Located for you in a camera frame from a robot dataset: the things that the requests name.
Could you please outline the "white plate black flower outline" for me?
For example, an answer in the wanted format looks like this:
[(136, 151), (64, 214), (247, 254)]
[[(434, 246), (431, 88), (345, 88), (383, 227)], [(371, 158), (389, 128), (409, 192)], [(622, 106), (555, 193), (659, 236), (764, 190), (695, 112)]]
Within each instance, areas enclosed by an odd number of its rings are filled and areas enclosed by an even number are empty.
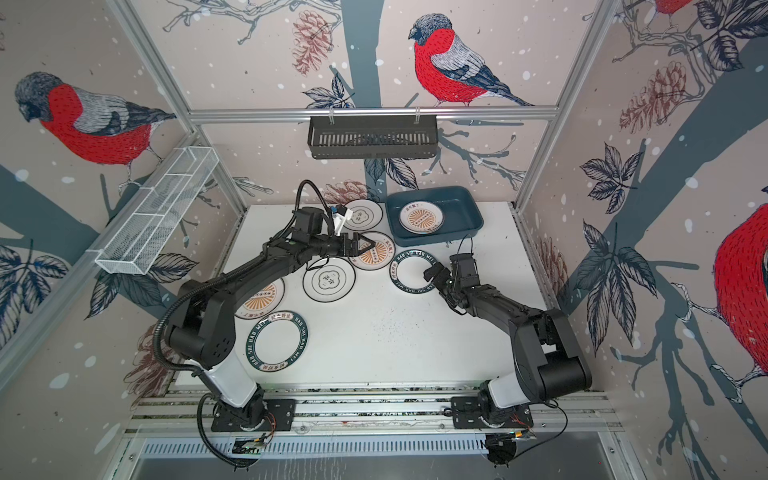
[(383, 219), (383, 209), (380, 204), (368, 200), (352, 200), (345, 205), (348, 218), (344, 227), (355, 232), (372, 230)]

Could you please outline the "green ring plate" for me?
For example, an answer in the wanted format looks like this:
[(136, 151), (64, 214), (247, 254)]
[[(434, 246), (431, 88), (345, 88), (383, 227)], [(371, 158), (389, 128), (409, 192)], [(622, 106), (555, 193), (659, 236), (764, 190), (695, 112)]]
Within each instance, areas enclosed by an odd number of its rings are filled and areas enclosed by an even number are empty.
[(260, 320), (246, 340), (246, 358), (256, 370), (275, 373), (295, 364), (309, 340), (305, 319), (293, 311), (276, 311)]
[(424, 278), (424, 272), (437, 264), (437, 259), (420, 249), (408, 249), (398, 253), (389, 266), (390, 280), (399, 290), (413, 295), (424, 294), (434, 289), (431, 280)]

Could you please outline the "orange sunburst plate front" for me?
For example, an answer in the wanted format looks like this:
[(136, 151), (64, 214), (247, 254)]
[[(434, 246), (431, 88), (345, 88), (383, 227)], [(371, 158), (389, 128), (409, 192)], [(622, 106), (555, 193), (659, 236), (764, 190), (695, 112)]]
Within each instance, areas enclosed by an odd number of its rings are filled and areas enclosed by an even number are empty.
[(428, 201), (413, 201), (400, 211), (400, 225), (408, 232), (427, 235), (437, 232), (445, 216), (440, 207)]

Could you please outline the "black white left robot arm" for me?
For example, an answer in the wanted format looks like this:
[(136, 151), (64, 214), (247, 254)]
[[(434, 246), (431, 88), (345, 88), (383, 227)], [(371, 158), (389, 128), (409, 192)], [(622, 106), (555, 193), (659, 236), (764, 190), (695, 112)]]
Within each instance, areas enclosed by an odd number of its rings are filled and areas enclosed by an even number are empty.
[(153, 354), (169, 371), (201, 379), (224, 412), (245, 428), (267, 416), (263, 390), (237, 358), (236, 311), (252, 296), (307, 265), (314, 257), (354, 258), (375, 242), (360, 233), (274, 236), (247, 263), (206, 282), (185, 283), (155, 325)]

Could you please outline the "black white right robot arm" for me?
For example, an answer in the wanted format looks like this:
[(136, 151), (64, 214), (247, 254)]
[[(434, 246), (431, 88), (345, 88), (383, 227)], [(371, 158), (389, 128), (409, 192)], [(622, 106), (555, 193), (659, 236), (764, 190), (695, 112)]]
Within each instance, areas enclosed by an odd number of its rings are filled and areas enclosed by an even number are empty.
[(519, 407), (592, 387), (584, 351), (562, 311), (525, 305), (483, 284), (471, 253), (452, 255), (449, 267), (437, 262), (423, 277), (455, 313), (485, 320), (510, 338), (513, 370), (484, 382), (478, 393), (488, 424), (510, 420)]

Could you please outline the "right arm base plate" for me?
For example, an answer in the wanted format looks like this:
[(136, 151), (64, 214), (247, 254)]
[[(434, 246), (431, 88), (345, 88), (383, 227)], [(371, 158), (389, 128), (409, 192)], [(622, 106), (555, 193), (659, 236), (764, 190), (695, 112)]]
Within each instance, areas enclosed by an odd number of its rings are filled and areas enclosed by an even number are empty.
[(455, 396), (443, 411), (459, 430), (531, 429), (532, 415), (528, 404), (499, 408), (485, 394)]

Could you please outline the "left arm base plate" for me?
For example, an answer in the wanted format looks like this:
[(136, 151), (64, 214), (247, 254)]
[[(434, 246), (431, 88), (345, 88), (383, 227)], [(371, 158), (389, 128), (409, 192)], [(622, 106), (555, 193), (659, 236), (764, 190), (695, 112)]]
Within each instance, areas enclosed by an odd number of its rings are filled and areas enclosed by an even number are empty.
[(291, 430), (296, 401), (293, 399), (257, 399), (242, 408), (222, 400), (216, 402), (213, 432), (287, 432)]

